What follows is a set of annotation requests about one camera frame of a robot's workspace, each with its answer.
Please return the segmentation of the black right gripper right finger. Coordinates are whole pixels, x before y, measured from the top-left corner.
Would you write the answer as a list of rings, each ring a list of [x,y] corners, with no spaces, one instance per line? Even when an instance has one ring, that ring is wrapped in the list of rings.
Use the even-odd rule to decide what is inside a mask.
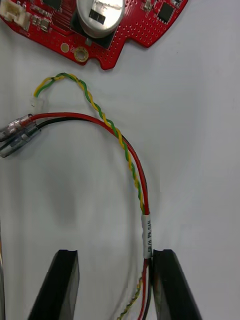
[[[201,320],[183,269],[171,249],[153,251],[153,296],[158,320]]]

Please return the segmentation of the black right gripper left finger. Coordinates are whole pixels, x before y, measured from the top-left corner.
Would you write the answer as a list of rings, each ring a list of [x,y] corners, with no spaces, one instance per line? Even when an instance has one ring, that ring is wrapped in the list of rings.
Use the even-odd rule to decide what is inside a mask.
[[[52,259],[28,319],[72,320],[79,281],[78,252],[59,250]]]

